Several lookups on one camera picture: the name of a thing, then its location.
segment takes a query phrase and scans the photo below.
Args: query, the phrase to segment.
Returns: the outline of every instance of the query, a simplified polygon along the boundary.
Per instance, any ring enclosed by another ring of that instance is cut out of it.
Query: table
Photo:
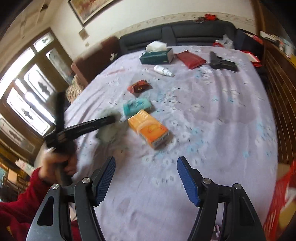
[[[167,67],[175,77],[141,65],[141,52],[124,55],[98,75],[66,111],[66,125],[97,118],[103,109],[123,112],[134,98],[127,87],[146,79],[153,87],[141,94],[152,113],[170,130],[170,139],[153,150],[131,129],[109,145],[96,132],[77,139],[78,173],[90,176],[108,155],[116,171],[105,200],[95,208],[106,240],[187,240],[198,209],[191,203],[177,173],[185,156],[204,177],[221,185],[240,183],[263,223],[271,203],[277,167],[277,137],[268,97],[252,64],[240,51],[206,46],[173,46],[209,61],[214,51],[234,61],[239,72],[194,70],[177,58]],[[219,205],[216,223],[221,223]]]

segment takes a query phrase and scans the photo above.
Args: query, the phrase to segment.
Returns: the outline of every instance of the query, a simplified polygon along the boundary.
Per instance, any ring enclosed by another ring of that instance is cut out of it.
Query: teal package
[[[152,105],[147,98],[136,98],[127,101],[123,105],[123,112],[126,117],[130,117],[138,113],[140,110],[149,111],[151,107]]]

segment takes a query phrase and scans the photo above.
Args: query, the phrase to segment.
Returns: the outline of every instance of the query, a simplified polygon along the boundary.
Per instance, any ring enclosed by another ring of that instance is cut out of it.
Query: red sweater
[[[16,202],[0,202],[0,230],[7,228],[17,241],[25,241],[33,218],[51,185],[41,181],[39,168],[30,179],[26,192]],[[81,241],[77,221],[71,222],[74,241]]]

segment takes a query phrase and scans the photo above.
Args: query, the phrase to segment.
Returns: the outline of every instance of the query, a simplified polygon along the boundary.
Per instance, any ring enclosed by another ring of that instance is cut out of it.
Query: brown armchair
[[[81,84],[86,87],[116,59],[116,57],[112,58],[112,54],[117,56],[119,50],[118,38],[109,37],[75,59],[71,68],[77,74]]]

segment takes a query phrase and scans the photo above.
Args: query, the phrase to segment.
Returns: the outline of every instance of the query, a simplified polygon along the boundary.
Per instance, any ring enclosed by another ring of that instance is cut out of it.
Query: metal screw
[[[209,178],[204,178],[203,182],[204,182],[204,184],[210,184],[212,182],[212,180]]]
[[[242,186],[241,186],[240,184],[236,183],[236,184],[234,185],[234,188],[235,188],[235,189],[241,189]]]
[[[85,177],[82,179],[83,183],[89,183],[91,181],[91,179],[89,177]]]
[[[59,188],[59,184],[55,183],[55,184],[52,185],[52,189],[53,189],[53,190],[56,190],[56,189],[58,189],[58,188]]]

